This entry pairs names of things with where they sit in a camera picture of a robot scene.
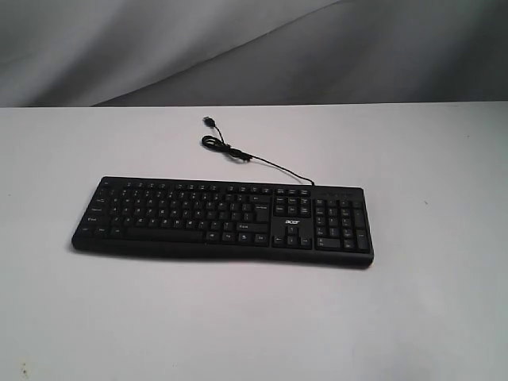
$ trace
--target keyboard frame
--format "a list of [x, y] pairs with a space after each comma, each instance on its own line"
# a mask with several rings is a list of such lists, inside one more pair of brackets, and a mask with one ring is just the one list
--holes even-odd
[[[112, 238], [100, 238], [100, 237], [80, 237], [76, 231], [71, 239], [72, 245], [76, 250], [84, 252], [96, 252], [100, 254], [107, 254], [111, 256], [129, 256], [136, 258], [164, 258], [168, 260], [260, 260], [260, 261], [276, 261], [276, 262], [294, 262], [303, 264], [332, 264], [339, 266], [350, 266], [350, 267], [368, 267], [374, 260], [374, 248], [372, 245], [371, 231], [368, 220], [367, 206], [364, 197], [364, 190], [359, 187], [330, 187], [330, 186], [311, 186], [311, 185], [293, 185], [293, 184], [279, 184], [279, 183], [245, 183], [245, 182], [230, 182], [230, 181], [208, 181], [208, 180], [185, 180], [185, 179], [146, 179], [146, 178], [126, 178], [126, 177], [113, 177], [105, 176], [101, 179], [95, 191], [100, 187], [104, 181], [110, 182], [168, 182], [168, 183], [181, 183], [184, 185], [188, 184], [206, 184], [216, 185], [225, 189], [227, 186], [258, 186], [258, 187], [270, 187], [274, 190], [271, 195], [270, 208], [273, 209], [273, 203], [275, 201], [275, 190], [276, 189], [296, 189], [296, 190], [308, 190], [310, 191], [311, 199], [311, 217], [313, 224], [314, 220], [314, 203], [319, 197], [333, 198], [345, 197], [351, 201], [362, 201], [363, 210], [365, 216], [365, 230], [368, 233], [369, 252], [329, 252], [317, 250], [315, 248], [315, 226], [312, 249], [300, 249], [300, 248], [277, 248], [272, 246], [271, 235], [272, 226], [271, 223], [276, 217], [272, 214], [270, 222], [270, 233], [269, 233], [269, 246], [243, 246], [240, 244], [210, 244], [210, 243], [183, 243], [183, 242], [165, 242], [165, 241], [135, 241], [131, 239], [112, 239]], [[78, 225], [81, 223], [85, 216], [86, 210], [88, 210], [94, 194], [90, 198], [87, 207], [83, 211], [83, 215], [79, 220]]]

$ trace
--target gray fabric backdrop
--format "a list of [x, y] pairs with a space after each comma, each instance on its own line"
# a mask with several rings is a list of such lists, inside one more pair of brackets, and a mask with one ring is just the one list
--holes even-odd
[[0, 106], [508, 99], [505, 0], [0, 0]]

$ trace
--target space bar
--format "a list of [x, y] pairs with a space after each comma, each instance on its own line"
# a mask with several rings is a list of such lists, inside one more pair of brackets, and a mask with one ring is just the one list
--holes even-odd
[[202, 232], [186, 230], [128, 228], [125, 235], [131, 240], [139, 241], [203, 242]]

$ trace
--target black keyboard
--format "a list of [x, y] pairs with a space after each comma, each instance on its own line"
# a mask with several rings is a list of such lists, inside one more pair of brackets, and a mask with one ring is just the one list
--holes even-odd
[[305, 185], [104, 177], [72, 244], [179, 259], [374, 259], [362, 189]]

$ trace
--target black cable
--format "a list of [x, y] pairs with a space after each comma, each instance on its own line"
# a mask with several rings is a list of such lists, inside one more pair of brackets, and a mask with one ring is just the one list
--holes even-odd
[[229, 144], [225, 143], [224, 138], [222, 137], [221, 130], [217, 127], [217, 124], [215, 123], [214, 119], [212, 119], [211, 117], [204, 117], [203, 122], [205, 123], [206, 126], [210, 127], [211, 129], [216, 129], [219, 132], [219, 136], [221, 137], [221, 139], [218, 140], [216, 137], [206, 135], [205, 137], [203, 137], [201, 139], [201, 143], [203, 144], [203, 147], [208, 148], [211, 151], [227, 153], [231, 157], [234, 157], [236, 159], [241, 159], [243, 161], [250, 161], [251, 159], [261, 160], [267, 164], [277, 167], [278, 169], [282, 169], [283, 171], [289, 172], [293, 176], [298, 177], [299, 179], [306, 180], [306, 181], [310, 182], [313, 186], [316, 185], [314, 183], [314, 181], [312, 181], [311, 179], [297, 175], [296, 173], [294, 173], [293, 171], [290, 171], [287, 168], [281, 167], [280, 165], [272, 163], [271, 161], [263, 159], [262, 157], [254, 156], [254, 155], [251, 155], [250, 153], [242, 152], [240, 149], [232, 148]]

